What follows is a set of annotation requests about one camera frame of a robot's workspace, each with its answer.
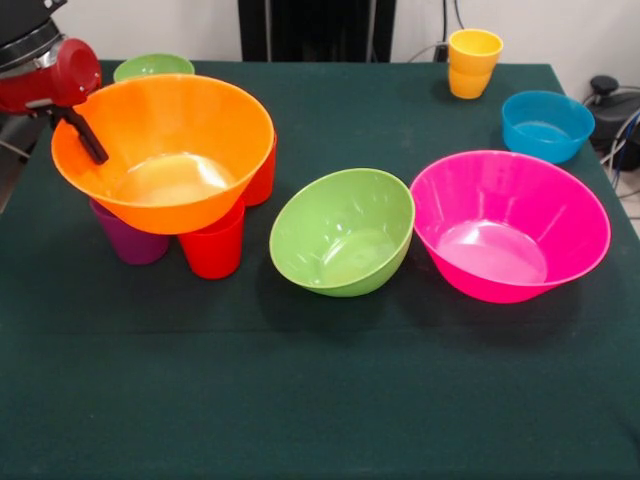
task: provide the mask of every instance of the white wall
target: white wall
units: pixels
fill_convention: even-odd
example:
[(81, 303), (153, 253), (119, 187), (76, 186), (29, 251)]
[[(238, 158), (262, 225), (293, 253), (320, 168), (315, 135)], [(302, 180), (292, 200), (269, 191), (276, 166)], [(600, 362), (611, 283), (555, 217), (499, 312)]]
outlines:
[(236, 0), (70, 0), (54, 20), (102, 59), (168, 52), (242, 60)]
[[(465, 27), (500, 35), (504, 63), (550, 63), (567, 94), (582, 99), (606, 73), (640, 85), (640, 0), (459, 0)], [(449, 0), (449, 33), (457, 30)], [(441, 40), (441, 0), (398, 0), (391, 60), (405, 62)], [(420, 57), (430, 61), (433, 51)]]
[[(452, 32), (458, 26), (453, 0), (448, 1)], [(503, 38), (502, 62), (550, 63), (575, 98), (586, 95), (589, 79), (598, 73), (640, 85), (640, 0), (459, 4), (465, 26), (485, 28)], [(392, 61), (407, 61), (440, 40), (441, 5), (441, 0), (397, 0)], [(65, 33), (85, 40), (100, 58), (163, 51), (192, 59), (242, 59), (236, 0), (71, 0), (54, 18)], [(432, 57), (430, 52), (421, 60)]]

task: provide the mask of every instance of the cup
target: cup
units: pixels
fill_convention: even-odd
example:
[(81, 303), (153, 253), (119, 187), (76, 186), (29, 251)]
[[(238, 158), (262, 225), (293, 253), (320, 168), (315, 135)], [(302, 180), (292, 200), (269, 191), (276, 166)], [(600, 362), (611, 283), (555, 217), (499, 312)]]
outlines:
[(244, 211), (245, 203), (241, 198), (214, 224), (178, 235), (193, 273), (216, 280), (236, 271), (242, 257)]
[(273, 192), (273, 181), (276, 175), (276, 147), (278, 135), (273, 136), (273, 146), (267, 160), (262, 164), (242, 194), (247, 207), (266, 202)]
[(118, 83), (129, 78), (146, 75), (162, 73), (193, 74), (194, 72), (193, 64), (184, 57), (169, 53), (151, 53), (122, 62), (113, 72), (113, 81)]
[(502, 51), (502, 39), (486, 30), (465, 29), (449, 37), (449, 88), (458, 98), (482, 95)]
[(95, 200), (89, 200), (116, 255), (129, 265), (148, 265), (169, 249), (169, 236), (141, 232), (120, 220)]

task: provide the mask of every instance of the red cup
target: red cup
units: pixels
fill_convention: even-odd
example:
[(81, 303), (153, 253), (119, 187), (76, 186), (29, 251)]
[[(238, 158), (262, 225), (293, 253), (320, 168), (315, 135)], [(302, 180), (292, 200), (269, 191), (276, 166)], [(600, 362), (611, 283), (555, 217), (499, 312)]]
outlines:
[(273, 192), (273, 181), (276, 175), (276, 147), (278, 136), (273, 135), (273, 146), (267, 160), (253, 176), (249, 185), (242, 194), (247, 207), (254, 207), (266, 202)]
[(231, 275), (240, 266), (244, 201), (238, 200), (216, 223), (178, 235), (191, 271), (207, 280)]

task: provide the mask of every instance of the purple cup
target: purple cup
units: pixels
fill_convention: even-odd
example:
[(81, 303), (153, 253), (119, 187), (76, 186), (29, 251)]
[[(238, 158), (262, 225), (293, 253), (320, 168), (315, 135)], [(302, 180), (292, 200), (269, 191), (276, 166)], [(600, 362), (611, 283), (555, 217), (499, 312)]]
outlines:
[(162, 258), (169, 249), (168, 235), (141, 232), (130, 227), (95, 200), (91, 209), (120, 260), (129, 265), (148, 265)]

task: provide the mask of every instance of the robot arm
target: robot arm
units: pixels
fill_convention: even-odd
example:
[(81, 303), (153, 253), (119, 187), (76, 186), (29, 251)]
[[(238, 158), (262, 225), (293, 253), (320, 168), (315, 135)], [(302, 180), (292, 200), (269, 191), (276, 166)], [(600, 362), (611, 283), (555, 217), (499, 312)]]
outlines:
[(63, 118), (94, 161), (103, 163), (104, 148), (73, 110), (100, 88), (100, 63), (86, 43), (64, 36), (51, 19), (65, 3), (0, 0), (0, 112)]

